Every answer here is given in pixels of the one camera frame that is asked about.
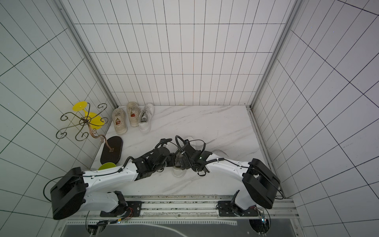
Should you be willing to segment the grey shoe insole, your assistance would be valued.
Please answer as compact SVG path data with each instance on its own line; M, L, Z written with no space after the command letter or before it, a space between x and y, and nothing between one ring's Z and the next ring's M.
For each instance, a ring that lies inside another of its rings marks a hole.
M217 156L219 157L223 157L223 158L228 158L228 154L226 154L224 151L222 150L214 150L212 151L213 154L216 154Z

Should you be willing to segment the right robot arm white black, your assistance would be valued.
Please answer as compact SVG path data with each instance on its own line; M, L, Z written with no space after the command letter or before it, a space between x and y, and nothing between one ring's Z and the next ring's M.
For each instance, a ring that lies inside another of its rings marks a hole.
M234 204L242 210L258 205L271 209L279 192L279 178L259 159L238 162L208 151L196 150L190 143L179 146L180 169L191 169L203 177L217 173L241 182L244 188L235 194Z

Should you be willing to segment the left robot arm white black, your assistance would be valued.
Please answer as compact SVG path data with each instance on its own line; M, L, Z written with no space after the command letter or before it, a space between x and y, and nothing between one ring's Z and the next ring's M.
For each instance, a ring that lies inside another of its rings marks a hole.
M62 220L79 211L100 211L102 217L123 216L130 206L115 187L174 166L177 154L161 146L139 158L129 156L122 166L114 168L97 171L72 168L66 175L58 177L50 189L53 219Z

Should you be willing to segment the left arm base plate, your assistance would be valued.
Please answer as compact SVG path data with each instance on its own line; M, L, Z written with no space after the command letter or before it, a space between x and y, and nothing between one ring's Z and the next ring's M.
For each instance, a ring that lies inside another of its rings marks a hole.
M110 217L110 218L139 217L141 213L141 208L142 208L141 201L128 201L126 204L119 204L111 212L101 211L100 217Z

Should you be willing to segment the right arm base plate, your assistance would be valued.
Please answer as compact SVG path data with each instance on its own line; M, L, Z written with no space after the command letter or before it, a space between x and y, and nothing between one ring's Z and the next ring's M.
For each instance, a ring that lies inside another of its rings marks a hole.
M258 217L259 213L254 208L243 210L231 201L218 201L216 205L221 217Z

